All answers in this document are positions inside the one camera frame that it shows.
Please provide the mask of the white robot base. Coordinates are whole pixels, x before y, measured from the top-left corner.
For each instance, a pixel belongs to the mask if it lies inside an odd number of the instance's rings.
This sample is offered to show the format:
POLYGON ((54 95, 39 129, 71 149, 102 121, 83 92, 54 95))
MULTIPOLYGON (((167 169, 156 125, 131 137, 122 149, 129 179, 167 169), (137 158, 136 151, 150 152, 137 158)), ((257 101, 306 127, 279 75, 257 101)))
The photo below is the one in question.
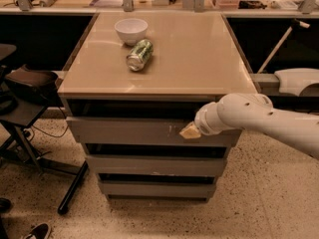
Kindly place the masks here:
POLYGON ((299 97, 308 87, 319 84, 319 70, 310 68, 293 68, 276 71, 279 80, 279 92, 299 97))

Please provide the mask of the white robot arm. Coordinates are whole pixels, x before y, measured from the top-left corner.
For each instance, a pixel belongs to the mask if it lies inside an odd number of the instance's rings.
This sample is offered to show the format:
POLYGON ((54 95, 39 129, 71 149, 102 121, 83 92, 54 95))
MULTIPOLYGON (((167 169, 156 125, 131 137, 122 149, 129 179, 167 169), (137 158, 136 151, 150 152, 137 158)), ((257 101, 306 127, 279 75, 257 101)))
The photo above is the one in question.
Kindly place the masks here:
POLYGON ((232 129, 264 133, 319 159, 319 117, 278 110, 262 94, 229 94, 206 104, 179 134, 191 139, 232 129))

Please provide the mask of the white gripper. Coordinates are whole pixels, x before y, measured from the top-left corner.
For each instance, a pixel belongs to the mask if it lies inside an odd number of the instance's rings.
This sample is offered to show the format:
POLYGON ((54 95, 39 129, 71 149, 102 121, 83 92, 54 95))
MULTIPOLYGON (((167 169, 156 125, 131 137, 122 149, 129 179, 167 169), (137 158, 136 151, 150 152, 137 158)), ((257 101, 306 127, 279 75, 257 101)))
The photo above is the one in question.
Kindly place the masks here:
POLYGON ((220 134, 225 130, 230 130, 218 114, 218 103, 211 102, 201 107, 196 115, 194 122, 186 125, 179 134, 185 139, 200 138, 201 134, 214 135, 220 134))

